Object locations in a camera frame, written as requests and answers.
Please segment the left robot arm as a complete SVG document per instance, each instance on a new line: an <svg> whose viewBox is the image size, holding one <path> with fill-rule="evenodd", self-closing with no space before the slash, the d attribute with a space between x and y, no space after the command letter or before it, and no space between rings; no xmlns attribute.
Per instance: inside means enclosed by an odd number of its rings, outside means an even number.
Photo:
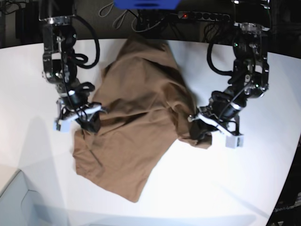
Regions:
<svg viewBox="0 0 301 226"><path fill-rule="evenodd" d="M212 37L206 54L212 71L230 77L228 87L223 92L213 91L209 104L199 107L195 115L188 117L188 122L192 123L192 139L202 141L212 132L219 131L226 137L225 145L228 148L243 146L239 113L246 108L248 99L262 97L269 89L269 1L235 0L233 7L233 24ZM232 38L235 55L231 71L219 70L212 60L214 44L226 38Z"/></svg>

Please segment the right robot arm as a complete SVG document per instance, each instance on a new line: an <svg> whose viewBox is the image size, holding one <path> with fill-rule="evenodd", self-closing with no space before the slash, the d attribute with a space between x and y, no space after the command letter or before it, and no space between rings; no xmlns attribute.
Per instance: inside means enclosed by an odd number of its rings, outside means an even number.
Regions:
<svg viewBox="0 0 301 226"><path fill-rule="evenodd" d="M88 100L95 86L90 82L81 83L77 78L78 68L92 69L99 62L100 45L96 32L84 18L77 15L72 0L42 0L39 8L44 45L43 77L55 86L59 95L54 129L67 132L75 121L83 130L97 133L101 128L99 114L106 110L101 103ZM74 50L77 33L72 25L73 20L82 23L92 34L95 60L91 64L88 64L86 55Z"/></svg>

